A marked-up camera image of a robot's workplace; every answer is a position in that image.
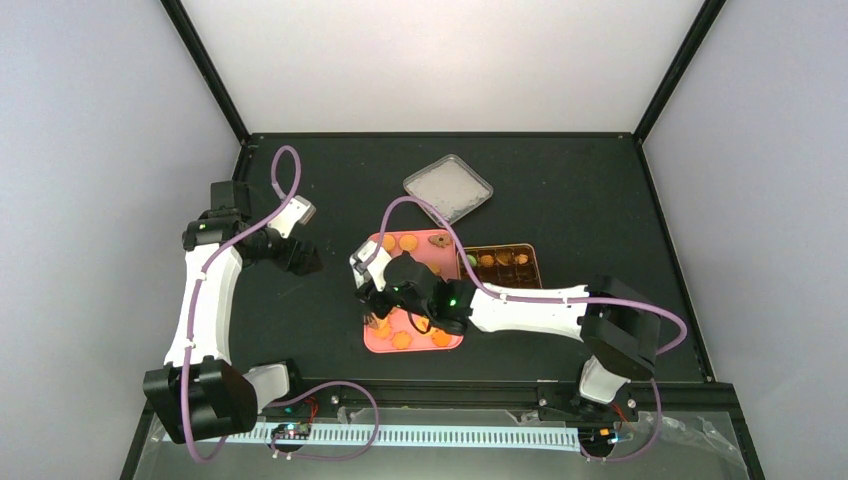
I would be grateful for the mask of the pink plastic tray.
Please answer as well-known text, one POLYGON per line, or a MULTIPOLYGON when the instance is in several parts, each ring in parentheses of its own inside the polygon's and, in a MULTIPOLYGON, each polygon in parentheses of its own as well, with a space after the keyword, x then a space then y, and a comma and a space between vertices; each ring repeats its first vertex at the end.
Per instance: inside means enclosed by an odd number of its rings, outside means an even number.
MULTIPOLYGON (((418 248, 410 253, 411 256, 428 266, 435 274, 444 280, 458 279, 460 271, 457 261, 457 248, 453 245, 441 249, 434 247, 428 242, 428 237, 433 234, 448 234, 444 229, 430 230, 407 230, 389 231, 396 239, 395 249, 389 253, 391 257, 404 253, 398 247, 398 239, 405 234, 413 234, 418 237, 418 248)), ((425 351, 447 351, 461 344, 460 336, 450 335, 443 330, 432 327, 424 317, 408 314, 395 309, 387 318, 390 322, 390 331, 375 332, 368 325, 363 327, 363 342, 365 347, 375 354, 411 353, 425 351)))

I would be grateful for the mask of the gold cookie tin box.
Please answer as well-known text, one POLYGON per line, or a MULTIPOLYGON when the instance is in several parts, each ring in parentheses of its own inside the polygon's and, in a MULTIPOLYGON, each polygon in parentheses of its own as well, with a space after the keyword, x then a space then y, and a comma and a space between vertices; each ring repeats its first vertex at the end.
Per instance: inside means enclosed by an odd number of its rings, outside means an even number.
POLYGON ((542 288, 536 252, 529 243, 465 247, 465 258, 467 255, 477 258, 476 267, 469 265, 471 271, 483 283, 507 288, 542 288), (492 255, 495 258, 494 266, 482 267, 480 264, 482 255, 492 255))

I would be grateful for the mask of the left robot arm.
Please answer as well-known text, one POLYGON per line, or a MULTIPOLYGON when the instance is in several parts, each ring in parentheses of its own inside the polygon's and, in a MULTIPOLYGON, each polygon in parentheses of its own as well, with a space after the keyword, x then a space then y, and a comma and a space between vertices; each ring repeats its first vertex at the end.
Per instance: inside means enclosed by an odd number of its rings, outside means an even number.
POLYGON ((174 339, 162 367, 143 380, 148 403, 177 444, 248 432, 266 406, 290 391, 290 369, 283 361, 246 373, 232 364, 232 305, 242 271, 262 261, 298 276, 322 268, 315 246, 292 235, 315 213, 308 200, 296 195, 250 226, 247 184, 214 183, 210 199, 210 208, 182 234, 186 282, 174 339))

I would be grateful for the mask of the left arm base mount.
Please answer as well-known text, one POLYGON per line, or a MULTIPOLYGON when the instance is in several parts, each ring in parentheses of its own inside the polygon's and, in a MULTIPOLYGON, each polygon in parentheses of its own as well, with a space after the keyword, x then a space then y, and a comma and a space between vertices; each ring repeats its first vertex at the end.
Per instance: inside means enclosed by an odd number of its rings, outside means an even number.
POLYGON ((328 381, 314 385, 301 393, 288 394, 282 398, 274 399, 266 406, 261 407, 259 413, 262 415, 280 415, 315 420, 321 412, 321 397, 324 395, 324 392, 337 390, 342 384, 343 382, 341 380, 328 381))

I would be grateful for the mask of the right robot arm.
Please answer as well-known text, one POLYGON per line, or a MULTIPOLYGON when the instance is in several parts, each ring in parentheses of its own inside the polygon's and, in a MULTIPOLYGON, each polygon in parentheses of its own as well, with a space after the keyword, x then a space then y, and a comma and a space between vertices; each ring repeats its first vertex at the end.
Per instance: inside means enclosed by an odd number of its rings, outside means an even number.
POLYGON ((474 327, 584 344, 590 357, 569 392, 571 408, 582 418, 598 417, 625 384, 654 377, 659 321, 648 305, 617 297, 610 279, 559 290, 515 289, 445 280, 409 254, 361 251, 349 263, 359 300, 377 318, 398 309, 453 336, 474 327))

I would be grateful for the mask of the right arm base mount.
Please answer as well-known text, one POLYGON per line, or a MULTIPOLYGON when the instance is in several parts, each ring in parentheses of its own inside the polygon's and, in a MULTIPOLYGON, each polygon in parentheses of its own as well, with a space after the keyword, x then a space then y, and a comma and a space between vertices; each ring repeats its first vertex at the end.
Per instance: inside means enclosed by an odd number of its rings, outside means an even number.
POLYGON ((538 383, 535 388, 541 420, 563 421, 572 426, 605 427, 615 422, 635 422, 638 411, 628 405, 630 391, 625 387, 609 403, 598 403, 579 394, 575 382, 538 383))

